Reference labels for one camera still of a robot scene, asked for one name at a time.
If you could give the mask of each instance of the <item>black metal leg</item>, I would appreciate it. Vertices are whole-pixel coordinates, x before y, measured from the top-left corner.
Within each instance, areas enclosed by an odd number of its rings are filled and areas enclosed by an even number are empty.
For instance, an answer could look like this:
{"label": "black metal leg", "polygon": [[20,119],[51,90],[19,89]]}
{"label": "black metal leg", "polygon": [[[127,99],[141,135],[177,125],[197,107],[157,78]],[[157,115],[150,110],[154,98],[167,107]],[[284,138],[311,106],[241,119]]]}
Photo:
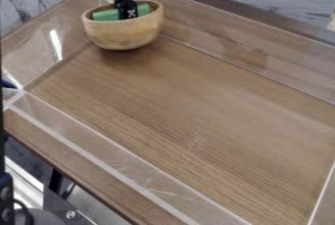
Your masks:
{"label": "black metal leg", "polygon": [[53,169],[49,178],[48,189],[57,195],[60,195],[63,180],[64,176],[56,169]]}

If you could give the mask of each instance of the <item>wooden tabletop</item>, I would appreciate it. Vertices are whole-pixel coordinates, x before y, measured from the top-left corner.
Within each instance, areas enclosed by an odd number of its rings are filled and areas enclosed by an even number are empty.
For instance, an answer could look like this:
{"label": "wooden tabletop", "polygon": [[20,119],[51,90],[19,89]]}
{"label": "wooden tabletop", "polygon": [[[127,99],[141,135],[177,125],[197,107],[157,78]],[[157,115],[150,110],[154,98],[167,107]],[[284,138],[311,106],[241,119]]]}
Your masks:
{"label": "wooden tabletop", "polygon": [[[68,0],[4,39],[5,70],[28,91],[7,131],[134,223],[307,224],[335,156],[332,34],[158,1],[162,34],[132,51],[87,41],[80,14],[96,0]],[[118,146],[161,170],[169,207],[106,170]],[[141,164],[131,173],[145,176]],[[199,201],[185,207],[170,189]],[[210,221],[225,209],[241,219]]]}

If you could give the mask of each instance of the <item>green object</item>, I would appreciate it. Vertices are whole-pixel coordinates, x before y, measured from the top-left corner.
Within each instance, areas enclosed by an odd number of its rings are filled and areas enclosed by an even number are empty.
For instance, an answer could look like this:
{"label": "green object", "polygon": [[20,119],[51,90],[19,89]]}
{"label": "green object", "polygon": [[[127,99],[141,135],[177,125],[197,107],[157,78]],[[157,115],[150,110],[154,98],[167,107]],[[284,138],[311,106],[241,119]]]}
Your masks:
{"label": "green object", "polygon": [[[150,13],[150,7],[146,3],[138,4],[138,12],[139,12],[139,17],[143,17],[149,15]],[[100,12],[92,13],[92,19],[95,21],[118,21],[119,18],[119,11],[118,10],[106,10]]]}

